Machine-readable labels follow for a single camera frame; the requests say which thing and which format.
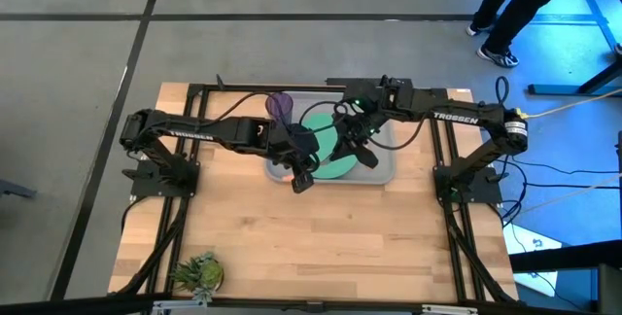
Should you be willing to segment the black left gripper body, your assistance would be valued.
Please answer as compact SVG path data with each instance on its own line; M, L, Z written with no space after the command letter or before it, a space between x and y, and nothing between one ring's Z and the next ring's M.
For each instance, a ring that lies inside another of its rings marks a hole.
M319 142L309 128L299 123L275 123L267 135L267 156L274 164L289 167L295 174L312 173L320 166Z

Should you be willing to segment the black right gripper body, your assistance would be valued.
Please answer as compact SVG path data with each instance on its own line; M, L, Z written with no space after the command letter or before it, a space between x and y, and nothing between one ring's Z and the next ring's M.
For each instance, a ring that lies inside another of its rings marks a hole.
M387 121L380 112L350 112L346 106L337 107L337 143L365 145Z

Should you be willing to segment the grey plastic tray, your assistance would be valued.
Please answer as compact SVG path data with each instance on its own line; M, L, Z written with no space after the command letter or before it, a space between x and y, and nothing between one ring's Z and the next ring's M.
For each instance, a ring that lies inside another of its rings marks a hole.
M286 91L293 101L293 114L291 123L299 123L302 114L312 105L321 101L338 102L342 98L343 92L311 92L311 91ZM333 114L333 106L330 104L322 104L311 109L306 115L310 116L317 113ZM379 129L379 132L371 137L372 140L387 146L396 146L395 132L393 124L385 122ZM393 180L397 171L397 152L391 152L378 148L372 143L366 145L378 158L378 165L374 169L370 169L358 162L346 174L331 180L315 179L314 183L335 184L335 185L386 185ZM264 162L264 173L270 180L277 183L284 183L283 177L292 174L290 169L286 169L283 165L274 165L271 161Z

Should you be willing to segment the green round plate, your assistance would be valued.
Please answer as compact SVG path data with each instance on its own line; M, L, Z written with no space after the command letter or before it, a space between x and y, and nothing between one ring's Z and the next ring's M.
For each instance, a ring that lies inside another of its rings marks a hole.
M332 124L332 116L325 113L306 116L302 122L303 126L311 130L317 130L330 124ZM315 137L319 145L316 156L321 163L312 173L315 179L336 179L354 168L357 163L355 156L347 156L336 160L329 159L337 142L337 131L334 126L316 132Z

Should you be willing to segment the purple translucent cup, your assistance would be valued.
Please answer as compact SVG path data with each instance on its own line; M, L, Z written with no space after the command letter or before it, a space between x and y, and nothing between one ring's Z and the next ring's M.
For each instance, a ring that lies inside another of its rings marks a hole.
M284 92L275 92L267 96L265 110L268 116L275 122L289 126L292 121L294 101Z

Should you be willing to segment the small green succulent plant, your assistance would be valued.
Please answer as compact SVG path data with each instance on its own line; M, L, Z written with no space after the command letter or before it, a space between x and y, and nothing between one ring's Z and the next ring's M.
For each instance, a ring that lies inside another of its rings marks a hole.
M176 290L186 291L195 300L212 301L225 278L225 271L213 253L208 252L179 262L170 274Z

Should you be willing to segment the white paper sheet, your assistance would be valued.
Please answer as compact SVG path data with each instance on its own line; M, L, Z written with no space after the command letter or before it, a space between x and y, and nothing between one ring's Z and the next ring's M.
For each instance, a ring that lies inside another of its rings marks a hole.
M508 224L502 230L507 252L510 256L524 252L561 249L560 241L538 234L514 224ZM558 279L557 271L537 271L513 273L516 283L539 292L548 297L554 297Z

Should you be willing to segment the black beam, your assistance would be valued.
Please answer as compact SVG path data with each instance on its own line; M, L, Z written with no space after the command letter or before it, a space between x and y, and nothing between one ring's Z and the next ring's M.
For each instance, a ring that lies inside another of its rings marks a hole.
M622 267L622 239L584 245L523 252L509 256L516 273L562 269L598 268L601 264Z

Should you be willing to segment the black rig crossbar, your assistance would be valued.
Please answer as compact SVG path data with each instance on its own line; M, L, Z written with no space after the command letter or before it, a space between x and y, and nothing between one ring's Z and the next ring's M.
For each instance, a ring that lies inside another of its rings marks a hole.
M176 300L168 294L112 295L106 297L72 298L0 305L0 315L128 315L150 311L155 301ZM216 298L208 308L258 308L281 311L296 310L308 314L328 311L380 311L422 313L423 304L473 307L479 315L603 315L576 310L530 307L520 302L465 300L458 303L324 301L280 299Z

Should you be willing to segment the grey cabinet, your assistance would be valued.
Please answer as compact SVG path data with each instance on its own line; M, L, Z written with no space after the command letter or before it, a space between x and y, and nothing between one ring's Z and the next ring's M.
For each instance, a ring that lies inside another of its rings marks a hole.
M622 315L622 269L599 265L597 307L603 315Z

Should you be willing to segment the grey furniture foot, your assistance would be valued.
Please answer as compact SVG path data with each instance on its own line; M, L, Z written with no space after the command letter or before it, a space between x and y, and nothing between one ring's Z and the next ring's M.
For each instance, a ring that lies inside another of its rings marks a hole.
M0 179L0 197L3 195L16 195L23 198L32 198L36 194L36 191L30 190L27 187Z

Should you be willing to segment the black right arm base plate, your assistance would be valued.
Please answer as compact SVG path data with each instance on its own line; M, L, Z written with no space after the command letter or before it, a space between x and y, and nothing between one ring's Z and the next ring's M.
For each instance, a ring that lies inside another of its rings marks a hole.
M500 203L501 189L491 180L496 175L492 167L485 167L465 177L452 177L449 166L438 166L432 171L436 196L442 202Z

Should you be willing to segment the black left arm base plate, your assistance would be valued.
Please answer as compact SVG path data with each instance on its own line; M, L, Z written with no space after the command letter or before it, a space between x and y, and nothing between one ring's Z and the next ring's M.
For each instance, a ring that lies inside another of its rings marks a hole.
M200 164L182 161L179 167L163 168L152 160L140 160L136 169L121 173L133 184L132 195L177 197L193 196L196 192Z

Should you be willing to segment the silver aluminium bracket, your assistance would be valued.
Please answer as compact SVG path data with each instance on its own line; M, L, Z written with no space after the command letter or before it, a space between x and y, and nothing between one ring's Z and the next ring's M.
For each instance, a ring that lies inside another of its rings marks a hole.
M150 315L174 315L179 311L202 311L205 312L208 306L206 302L194 299L183 300L158 300L153 304Z
M423 304L422 313L427 315L479 315L473 307L462 307L441 304Z

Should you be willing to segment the black table leg frame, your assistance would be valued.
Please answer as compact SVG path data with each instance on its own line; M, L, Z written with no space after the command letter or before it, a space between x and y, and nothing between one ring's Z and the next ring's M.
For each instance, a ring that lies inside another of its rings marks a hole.
M608 20L597 0L585 0L590 11L591 18L586 22L594 22L600 28L607 44L612 50L612 62L601 72L581 85L547 85L530 84L527 92L530 95L547 96L584 96L584 97L622 97L622 87L608 87L607 84L622 77L622 42L615 40L609 28Z

